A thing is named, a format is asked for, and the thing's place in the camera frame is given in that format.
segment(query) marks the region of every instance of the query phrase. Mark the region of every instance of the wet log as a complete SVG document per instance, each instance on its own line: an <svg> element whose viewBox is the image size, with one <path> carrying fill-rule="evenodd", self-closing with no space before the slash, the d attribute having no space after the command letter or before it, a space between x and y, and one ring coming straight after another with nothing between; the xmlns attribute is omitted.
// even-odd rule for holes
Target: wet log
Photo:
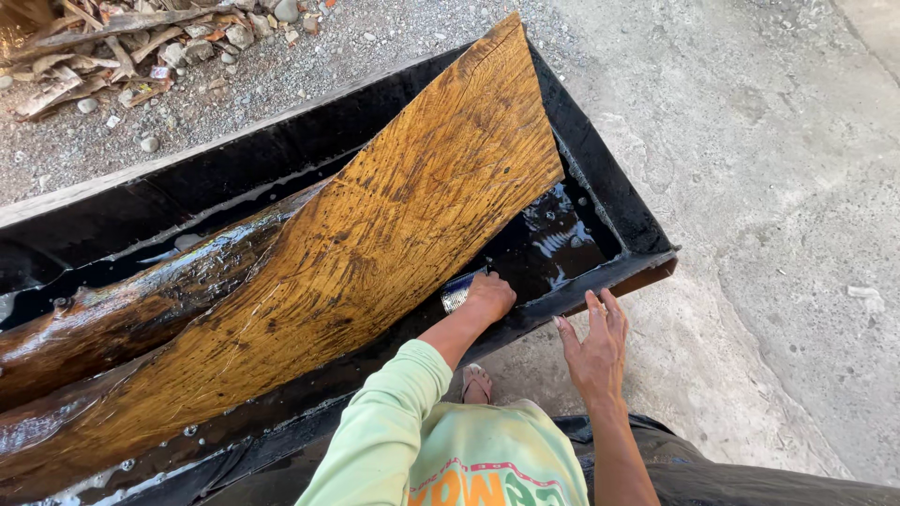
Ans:
<svg viewBox="0 0 900 506"><path fill-rule="evenodd" d="M244 284L101 402L8 448L0 495L39 499L363 346L562 179L512 14L287 221Z"/></svg>
<svg viewBox="0 0 900 506"><path fill-rule="evenodd" d="M119 283L79 288L54 312L0 334L0 411L167 343L247 278L288 218L327 182Z"/></svg>

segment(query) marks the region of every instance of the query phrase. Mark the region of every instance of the light green shirt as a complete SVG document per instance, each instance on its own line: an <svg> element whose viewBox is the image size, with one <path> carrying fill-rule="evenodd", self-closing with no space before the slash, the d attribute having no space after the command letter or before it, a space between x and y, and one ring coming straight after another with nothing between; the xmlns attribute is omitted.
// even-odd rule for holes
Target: light green shirt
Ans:
<svg viewBox="0 0 900 506"><path fill-rule="evenodd" d="M587 506L572 444L543 411L437 403L452 375L428 343L400 347L341 414L297 506Z"/></svg>

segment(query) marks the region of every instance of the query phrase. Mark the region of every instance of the concrete floor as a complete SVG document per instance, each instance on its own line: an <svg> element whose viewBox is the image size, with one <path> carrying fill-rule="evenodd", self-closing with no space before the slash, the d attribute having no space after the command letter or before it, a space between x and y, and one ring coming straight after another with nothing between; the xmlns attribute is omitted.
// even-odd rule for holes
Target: concrete floor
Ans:
<svg viewBox="0 0 900 506"><path fill-rule="evenodd" d="M589 56L565 85L684 246L622 301L632 411L717 462L900 485L900 3L554 5ZM554 329L480 363L500 403L583 412Z"/></svg>

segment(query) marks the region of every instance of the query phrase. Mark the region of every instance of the foot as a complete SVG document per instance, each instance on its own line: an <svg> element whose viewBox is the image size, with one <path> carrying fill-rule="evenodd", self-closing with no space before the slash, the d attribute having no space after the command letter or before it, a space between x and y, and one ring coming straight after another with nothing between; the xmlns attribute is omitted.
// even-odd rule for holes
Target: foot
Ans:
<svg viewBox="0 0 900 506"><path fill-rule="evenodd" d="M490 404L493 382L478 364L463 369L463 404Z"/></svg>

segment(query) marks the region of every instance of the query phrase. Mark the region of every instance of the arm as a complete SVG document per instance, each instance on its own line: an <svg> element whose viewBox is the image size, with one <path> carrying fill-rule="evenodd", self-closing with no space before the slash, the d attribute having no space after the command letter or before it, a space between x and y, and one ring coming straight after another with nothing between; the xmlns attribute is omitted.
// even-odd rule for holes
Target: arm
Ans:
<svg viewBox="0 0 900 506"><path fill-rule="evenodd" d="M584 399L594 432L594 501L598 506L659 506L660 501L628 426L622 398L628 319L609 290L600 290L606 310L593 292L584 295L590 331L579 343L564 317L553 317L572 382Z"/></svg>
<svg viewBox="0 0 900 506"><path fill-rule="evenodd" d="M446 393L465 350L515 300L496 273L476 276L458 310L404 344L369 376L341 413L328 452L297 506L402 504L419 455L422 421Z"/></svg>

